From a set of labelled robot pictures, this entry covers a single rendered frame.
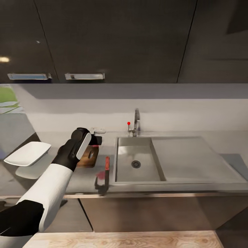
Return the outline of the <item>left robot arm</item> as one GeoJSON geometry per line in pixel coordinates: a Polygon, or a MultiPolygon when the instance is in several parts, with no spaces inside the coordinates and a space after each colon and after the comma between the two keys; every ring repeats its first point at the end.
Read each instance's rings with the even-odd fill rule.
{"type": "Polygon", "coordinates": [[[77,128],[36,183],[16,205],[0,212],[0,248],[23,248],[55,219],[77,163],[88,145],[101,145],[105,129],[77,128]]]}

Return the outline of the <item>cutting board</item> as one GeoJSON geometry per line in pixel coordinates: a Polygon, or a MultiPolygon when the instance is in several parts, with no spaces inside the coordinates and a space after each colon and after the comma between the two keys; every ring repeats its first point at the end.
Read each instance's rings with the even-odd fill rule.
{"type": "Polygon", "coordinates": [[[93,166],[97,157],[99,146],[93,147],[88,145],[81,160],[77,163],[76,166],[93,166]],[[91,152],[93,152],[92,158],[89,158],[91,152]]]}

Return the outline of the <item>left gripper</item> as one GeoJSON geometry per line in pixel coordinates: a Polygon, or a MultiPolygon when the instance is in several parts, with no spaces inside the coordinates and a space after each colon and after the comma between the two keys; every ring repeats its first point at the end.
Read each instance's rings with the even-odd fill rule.
{"type": "Polygon", "coordinates": [[[102,144],[102,136],[93,136],[93,141],[90,145],[101,145],[102,144]]]}

